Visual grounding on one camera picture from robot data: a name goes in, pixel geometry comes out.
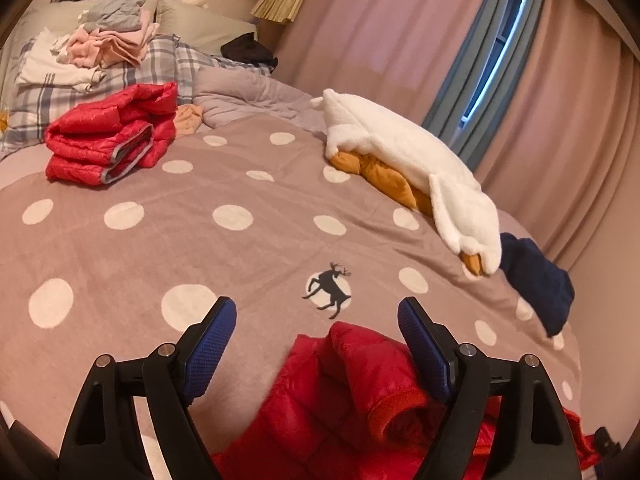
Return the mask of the pink folded clothes pile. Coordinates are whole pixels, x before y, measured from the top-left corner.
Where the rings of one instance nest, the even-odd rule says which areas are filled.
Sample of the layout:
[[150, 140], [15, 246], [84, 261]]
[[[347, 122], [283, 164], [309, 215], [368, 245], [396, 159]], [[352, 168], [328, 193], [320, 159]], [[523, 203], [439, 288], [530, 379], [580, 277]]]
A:
[[80, 25], [70, 35], [58, 37], [50, 51], [59, 63], [79, 68], [109, 68], [118, 63], [139, 67], [159, 27], [151, 13], [142, 10], [141, 28], [135, 32], [99, 28], [88, 32]]

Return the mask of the black garment on bed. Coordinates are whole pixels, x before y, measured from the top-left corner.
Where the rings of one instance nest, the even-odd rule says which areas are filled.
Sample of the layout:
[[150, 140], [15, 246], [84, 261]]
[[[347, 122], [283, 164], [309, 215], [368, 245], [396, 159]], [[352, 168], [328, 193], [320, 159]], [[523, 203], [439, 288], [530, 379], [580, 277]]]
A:
[[220, 53], [224, 58], [234, 62], [266, 66], [270, 72], [273, 72], [279, 64], [279, 60], [273, 53], [255, 39], [254, 32], [246, 32], [223, 44], [220, 47]]

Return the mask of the sage green pillow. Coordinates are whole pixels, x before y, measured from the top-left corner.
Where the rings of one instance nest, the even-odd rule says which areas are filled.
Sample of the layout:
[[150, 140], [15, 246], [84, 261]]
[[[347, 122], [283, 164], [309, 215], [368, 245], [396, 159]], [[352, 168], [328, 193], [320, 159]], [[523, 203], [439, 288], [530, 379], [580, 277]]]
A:
[[[22, 47], [45, 27], [64, 36], [78, 25], [79, 15], [96, 1], [41, 3], [30, 6], [10, 32], [1, 50], [1, 103], [9, 105]], [[176, 35], [186, 44], [208, 54], [220, 55], [223, 44], [247, 32], [257, 34], [254, 24], [228, 18], [211, 10], [174, 0], [146, 0], [143, 6], [160, 24], [160, 34]]]

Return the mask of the polka dot brown bedspread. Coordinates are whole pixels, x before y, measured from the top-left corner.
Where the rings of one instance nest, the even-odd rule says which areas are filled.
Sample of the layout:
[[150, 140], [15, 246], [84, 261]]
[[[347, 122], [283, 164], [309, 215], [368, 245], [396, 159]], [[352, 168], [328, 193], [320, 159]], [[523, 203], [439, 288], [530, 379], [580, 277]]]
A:
[[[155, 167], [103, 188], [31, 174], [2, 190], [3, 478], [62, 479], [65, 431], [96, 358], [174, 344], [220, 297], [235, 303], [235, 329], [189, 406], [210, 458], [250, 426], [298, 335], [344, 322], [407, 346], [397, 312], [413, 297], [490, 358], [538, 356], [582, 466], [574, 347], [547, 336], [502, 274], [472, 274], [432, 220], [323, 151], [316, 134], [259, 115], [180, 139]], [[485, 479], [499, 406], [488, 402], [461, 479]], [[146, 400], [134, 408], [151, 479], [172, 479]]]

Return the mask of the grey lavender quilt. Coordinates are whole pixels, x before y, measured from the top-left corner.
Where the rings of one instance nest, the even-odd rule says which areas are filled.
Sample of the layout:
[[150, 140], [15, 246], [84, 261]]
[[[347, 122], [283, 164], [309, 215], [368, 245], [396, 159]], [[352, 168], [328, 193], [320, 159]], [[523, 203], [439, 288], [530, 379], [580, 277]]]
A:
[[203, 109], [204, 124], [212, 129], [266, 114], [313, 133], [326, 132], [321, 113], [310, 106], [309, 94], [245, 68], [201, 68], [192, 98]]

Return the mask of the red puffer jacket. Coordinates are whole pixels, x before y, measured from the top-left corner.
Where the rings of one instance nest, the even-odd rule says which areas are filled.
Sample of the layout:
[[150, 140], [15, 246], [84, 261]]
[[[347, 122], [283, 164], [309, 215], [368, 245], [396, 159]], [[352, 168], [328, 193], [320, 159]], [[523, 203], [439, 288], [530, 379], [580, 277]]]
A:
[[296, 337], [250, 426], [212, 460], [225, 479], [410, 479], [445, 413], [405, 344], [337, 322]]
[[176, 138], [178, 88], [133, 84], [107, 98], [79, 104], [48, 125], [51, 181], [88, 186], [114, 183], [139, 168], [152, 168]]

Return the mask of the grey folded garment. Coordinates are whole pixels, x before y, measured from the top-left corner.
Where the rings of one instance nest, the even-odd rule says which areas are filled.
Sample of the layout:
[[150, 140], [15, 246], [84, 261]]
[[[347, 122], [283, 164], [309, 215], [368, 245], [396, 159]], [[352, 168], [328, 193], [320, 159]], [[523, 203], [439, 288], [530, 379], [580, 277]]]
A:
[[142, 29], [142, 9], [146, 0], [106, 0], [82, 11], [78, 23], [87, 31], [136, 32]]

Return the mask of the folded navy garment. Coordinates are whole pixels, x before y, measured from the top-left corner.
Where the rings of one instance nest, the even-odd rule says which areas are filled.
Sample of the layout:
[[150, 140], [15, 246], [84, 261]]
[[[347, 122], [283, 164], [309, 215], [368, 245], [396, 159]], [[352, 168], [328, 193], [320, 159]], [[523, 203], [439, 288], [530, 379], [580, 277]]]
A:
[[559, 335], [575, 299], [570, 276], [548, 260], [531, 238], [503, 232], [500, 240], [500, 269], [506, 280], [533, 308], [547, 336]]

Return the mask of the grey-blue inner curtain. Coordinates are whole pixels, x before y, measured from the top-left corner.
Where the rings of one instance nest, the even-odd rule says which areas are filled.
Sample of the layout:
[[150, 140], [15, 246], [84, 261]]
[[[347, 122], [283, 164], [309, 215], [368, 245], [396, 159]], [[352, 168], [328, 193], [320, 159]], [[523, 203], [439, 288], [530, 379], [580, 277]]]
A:
[[544, 0], [483, 0], [422, 127], [475, 170], [533, 45]]

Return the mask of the plaid grey pillow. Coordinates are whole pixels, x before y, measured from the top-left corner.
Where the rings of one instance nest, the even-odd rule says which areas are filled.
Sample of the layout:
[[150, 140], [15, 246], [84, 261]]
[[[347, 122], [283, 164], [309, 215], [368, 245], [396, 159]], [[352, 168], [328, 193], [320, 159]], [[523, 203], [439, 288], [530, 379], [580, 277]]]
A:
[[200, 68], [214, 66], [229, 70], [249, 70], [269, 77], [273, 68], [265, 65], [235, 62], [221, 55], [205, 53], [189, 46], [177, 36], [160, 35], [151, 40], [142, 64], [120, 63], [103, 73], [88, 91], [55, 86], [51, 77], [44, 84], [28, 84], [17, 88], [9, 105], [9, 127], [1, 140], [3, 158], [43, 142], [43, 133], [50, 122], [78, 104], [99, 101], [132, 84], [178, 84], [178, 102], [192, 101], [193, 79]]

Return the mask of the folded red puffer jacket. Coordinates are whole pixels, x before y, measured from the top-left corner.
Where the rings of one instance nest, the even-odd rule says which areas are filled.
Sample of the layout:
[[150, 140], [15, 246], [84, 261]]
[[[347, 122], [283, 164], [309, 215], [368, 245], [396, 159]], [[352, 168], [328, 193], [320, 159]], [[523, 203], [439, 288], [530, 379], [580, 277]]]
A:
[[139, 168], [152, 168], [176, 138], [178, 88], [133, 84], [107, 98], [79, 104], [48, 125], [51, 181], [88, 186], [114, 183]]

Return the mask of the pink curtain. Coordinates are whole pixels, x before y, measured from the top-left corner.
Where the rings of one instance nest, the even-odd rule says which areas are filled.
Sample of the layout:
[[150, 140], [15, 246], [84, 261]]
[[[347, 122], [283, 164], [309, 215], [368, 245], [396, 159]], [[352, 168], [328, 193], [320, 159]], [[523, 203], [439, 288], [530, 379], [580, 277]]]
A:
[[[305, 0], [279, 78], [359, 94], [422, 122], [483, 0]], [[639, 136], [639, 52], [589, 0], [544, 0], [528, 59], [475, 170], [560, 266], [604, 219]]]

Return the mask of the white plush goose toy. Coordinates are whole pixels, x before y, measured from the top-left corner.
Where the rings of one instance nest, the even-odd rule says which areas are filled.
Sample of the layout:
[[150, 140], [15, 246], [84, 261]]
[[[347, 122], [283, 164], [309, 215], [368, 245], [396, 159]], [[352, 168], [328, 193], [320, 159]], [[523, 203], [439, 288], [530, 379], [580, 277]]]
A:
[[497, 207], [444, 142], [361, 96], [326, 89], [310, 106], [323, 115], [326, 160], [334, 168], [433, 219], [442, 241], [472, 274], [497, 272]]

